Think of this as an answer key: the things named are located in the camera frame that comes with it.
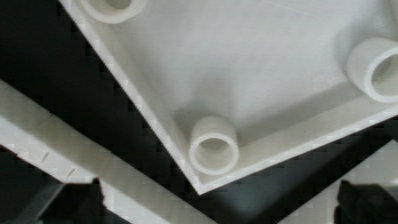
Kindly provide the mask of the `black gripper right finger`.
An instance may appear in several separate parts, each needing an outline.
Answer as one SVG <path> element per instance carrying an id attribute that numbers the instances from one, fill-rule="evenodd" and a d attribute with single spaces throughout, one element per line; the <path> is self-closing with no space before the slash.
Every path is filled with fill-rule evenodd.
<path id="1" fill-rule="evenodd" d="M 334 224 L 398 224 L 398 185 L 341 181 Z"/>

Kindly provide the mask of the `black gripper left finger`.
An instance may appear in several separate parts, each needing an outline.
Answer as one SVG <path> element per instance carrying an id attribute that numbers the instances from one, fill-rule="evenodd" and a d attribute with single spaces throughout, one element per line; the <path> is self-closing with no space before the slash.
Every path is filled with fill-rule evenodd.
<path id="1" fill-rule="evenodd" d="M 10 224 L 129 224 L 104 206 L 99 179 L 51 183 L 37 192 Z"/>

